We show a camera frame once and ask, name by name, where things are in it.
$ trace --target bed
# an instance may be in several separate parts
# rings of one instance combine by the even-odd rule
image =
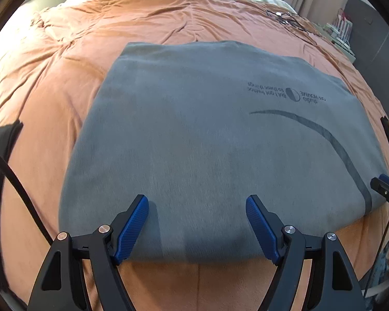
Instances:
[[[234,40],[270,53],[302,58],[340,78],[361,102],[389,173],[385,112],[360,73],[308,20],[306,32],[286,29],[272,12],[294,10],[281,0],[67,0],[35,13],[18,46],[0,59],[0,126],[24,127],[9,159],[53,238],[64,176],[75,142],[112,63],[129,42],[163,45]],[[389,207],[338,230],[360,279],[372,265]],[[2,193],[0,243],[11,290],[28,302],[48,244],[9,182]],[[305,261],[293,310],[304,300],[311,263]],[[275,267],[262,259],[236,263],[144,263],[119,268],[137,310],[256,310]],[[87,287],[101,309],[89,263]]]

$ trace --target cable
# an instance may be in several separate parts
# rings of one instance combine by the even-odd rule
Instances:
[[[376,262],[378,261],[379,254],[380,254],[380,251],[382,250],[383,242],[385,241],[385,237],[386,237],[386,234],[387,234],[387,230],[388,230],[388,229],[389,229],[389,221],[387,222],[385,231],[383,232],[382,240],[380,240],[379,249],[378,249],[378,252],[377,252],[377,254],[376,254],[376,257],[374,258],[374,262],[373,262],[373,265],[372,265],[372,269],[370,269],[369,277],[368,277],[368,279],[367,279],[367,283],[366,283],[366,287],[365,287],[365,292],[363,293],[363,298],[366,298],[366,294],[367,294],[367,291],[368,291],[368,289],[369,289],[370,281],[371,281],[372,276],[373,276],[373,269],[374,269],[374,267],[376,266]]]
[[[301,23],[299,23],[297,21],[297,19],[295,17],[293,17],[293,15],[291,15],[290,12],[274,13],[273,11],[267,9],[266,10],[266,14],[270,18],[278,21],[279,24],[282,24],[282,26],[285,28],[286,31],[288,31],[289,33],[293,34],[295,37],[299,38],[300,40],[303,40],[305,43],[308,43],[309,45],[316,45],[317,44],[316,42],[311,43],[307,39],[304,39],[304,38],[298,36],[296,33],[292,32],[291,30],[289,30],[289,28],[287,28],[286,24],[290,25],[293,28],[295,28],[297,30],[300,30],[300,31],[302,31],[302,32],[304,32],[304,33],[306,33],[308,35],[308,31],[306,30],[306,28],[304,26],[302,26]]]
[[[33,220],[35,221],[37,227],[41,231],[42,235],[45,237],[46,241],[48,241],[49,245],[51,245],[53,239],[49,235],[46,227],[44,226],[42,220],[40,219],[31,199],[29,198],[29,195],[26,193],[25,189],[23,188],[22,184],[20,183],[15,173],[11,170],[7,162],[1,156],[0,156],[0,172],[2,172],[5,175],[5,177],[10,181],[10,183],[13,185],[17,194],[19,194],[24,205],[26,206]]]

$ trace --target bedsheet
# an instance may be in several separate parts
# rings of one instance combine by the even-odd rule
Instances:
[[[181,44],[236,40],[303,58],[341,78],[361,101],[389,170],[389,145],[380,124],[383,108],[360,73],[311,23],[312,33],[283,26],[266,10],[282,7],[251,0],[92,0],[48,9],[0,60],[0,126],[16,119],[24,128],[9,165],[18,175],[51,236],[59,232],[58,206],[72,148],[113,61],[129,42]],[[381,206],[338,231],[359,278],[371,266],[389,216]],[[26,302],[48,251],[27,209],[8,181],[2,195],[0,242],[10,288]],[[305,261],[294,310],[300,310],[310,263]],[[257,310],[275,267],[240,263],[136,263],[119,268],[138,310]],[[92,304],[101,309],[85,261]]]

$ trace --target metal screw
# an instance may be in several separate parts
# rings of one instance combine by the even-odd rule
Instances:
[[[67,233],[66,232],[60,232],[59,234],[58,234],[58,240],[59,241],[62,241],[62,240],[65,240],[65,238],[67,238]]]
[[[327,238],[329,240],[335,241],[335,240],[337,240],[337,235],[334,232],[328,232],[327,233]]]
[[[292,225],[286,225],[284,227],[284,230],[288,234],[294,234],[295,233],[295,228]]]
[[[101,234],[104,234],[106,232],[109,232],[109,225],[102,225],[98,228],[98,231],[101,233]]]

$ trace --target gray t-shirt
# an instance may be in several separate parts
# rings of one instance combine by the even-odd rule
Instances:
[[[384,203],[369,187],[380,173],[359,100],[303,59],[233,41],[130,43],[75,144],[60,230],[90,233],[144,194],[150,212],[131,259],[247,259],[262,255],[250,194],[323,235]]]

